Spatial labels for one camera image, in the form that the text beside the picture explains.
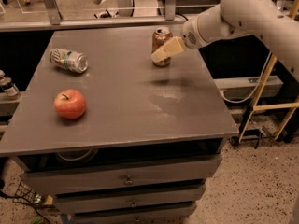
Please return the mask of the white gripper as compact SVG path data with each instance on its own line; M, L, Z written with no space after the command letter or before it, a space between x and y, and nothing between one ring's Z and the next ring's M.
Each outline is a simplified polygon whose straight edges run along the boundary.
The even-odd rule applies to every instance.
M151 59L157 63L184 52L187 47L190 49L200 49L206 46L207 42L199 32L198 21L198 16L187 20L182 26L181 34L183 39L179 36L170 38L151 54Z

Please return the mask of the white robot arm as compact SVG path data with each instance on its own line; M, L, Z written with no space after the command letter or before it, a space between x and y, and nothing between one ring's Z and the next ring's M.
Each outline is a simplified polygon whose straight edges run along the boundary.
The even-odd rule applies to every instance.
M246 35L258 38L299 79L299 22L280 12L272 0L221 0L188 19L181 35L153 51L151 59L159 62L187 48Z

